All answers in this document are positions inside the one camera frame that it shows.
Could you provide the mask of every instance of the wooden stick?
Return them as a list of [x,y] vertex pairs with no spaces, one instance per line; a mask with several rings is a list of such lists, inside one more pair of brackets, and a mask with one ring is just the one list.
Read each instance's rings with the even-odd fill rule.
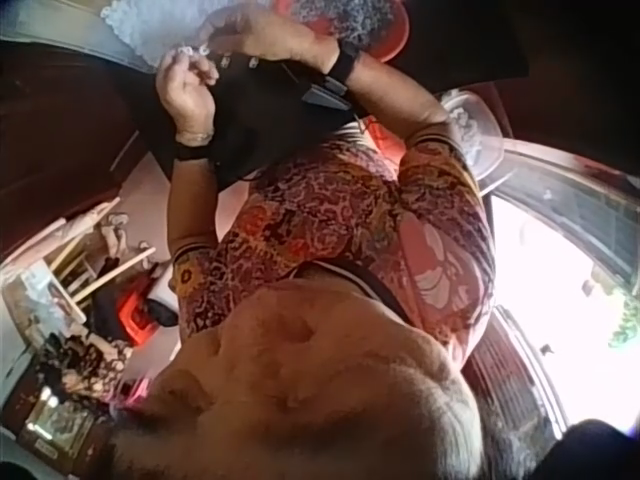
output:
[[[120,197],[116,197],[114,198],[111,202],[109,202],[109,204],[107,205],[107,207],[104,209],[104,211],[100,214],[100,216],[96,219],[96,222],[93,224],[93,226],[95,227],[98,223],[100,223],[100,221],[105,217],[105,215],[107,213],[109,213],[113,207],[115,207],[118,202],[120,202]],[[53,272],[55,271],[61,264],[62,262],[64,262],[64,259],[67,258],[67,256],[69,256],[69,254],[73,251],[74,248],[76,248],[78,246],[78,244],[82,241],[82,239],[87,235],[87,233],[89,233],[92,229],[87,230],[84,233],[81,233],[80,235],[78,235],[76,238],[72,239],[69,243],[67,243],[67,245],[64,247],[64,249],[62,250],[62,252],[60,252],[58,254],[58,256],[56,257],[56,259],[51,262],[51,265],[49,265],[49,269]]]
[[86,256],[87,252],[81,252],[80,255],[78,255],[71,261],[69,266],[65,268],[60,275],[56,275],[58,277],[58,280],[62,282],[66,278],[66,276],[69,275],[73,271],[73,269],[76,268],[78,264],[84,260]]
[[81,302],[84,298],[91,295],[93,292],[95,292],[98,288],[103,286],[105,283],[108,283],[109,281],[113,280],[124,271],[133,267],[136,263],[141,262],[142,260],[149,257],[150,255],[153,255],[154,253],[156,253],[156,249],[152,247],[148,250],[145,250],[140,255],[137,255],[136,257],[132,258],[128,262],[123,263],[118,268],[111,270],[109,273],[103,275],[102,277],[97,279],[95,282],[93,282],[91,285],[87,286],[84,290],[74,295],[73,301],[75,303]]

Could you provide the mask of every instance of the floral print fabric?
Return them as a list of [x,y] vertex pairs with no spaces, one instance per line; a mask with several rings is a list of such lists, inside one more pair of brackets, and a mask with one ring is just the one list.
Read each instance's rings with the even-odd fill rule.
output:
[[183,337],[319,259],[374,274],[459,366],[484,331],[492,238],[462,155],[435,132],[421,134],[397,175],[376,150],[345,138],[263,172],[218,248],[176,260]]

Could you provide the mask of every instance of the window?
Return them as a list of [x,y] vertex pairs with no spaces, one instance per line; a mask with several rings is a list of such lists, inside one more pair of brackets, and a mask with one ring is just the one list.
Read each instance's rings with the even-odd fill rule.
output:
[[570,424],[629,431],[639,413],[637,301],[544,217],[492,198],[497,303],[539,352]]

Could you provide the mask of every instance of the black watch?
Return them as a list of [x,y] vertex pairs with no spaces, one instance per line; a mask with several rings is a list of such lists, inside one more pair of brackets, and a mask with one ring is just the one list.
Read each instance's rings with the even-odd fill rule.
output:
[[347,79],[353,72],[360,50],[351,43],[338,40],[340,54],[338,60],[325,77],[324,87],[331,93],[343,97],[347,93]]
[[176,160],[180,162],[188,162],[189,160],[202,160],[203,158],[209,158],[209,152],[211,150],[210,145],[203,145],[201,147],[189,147],[183,145],[180,142],[176,142]]

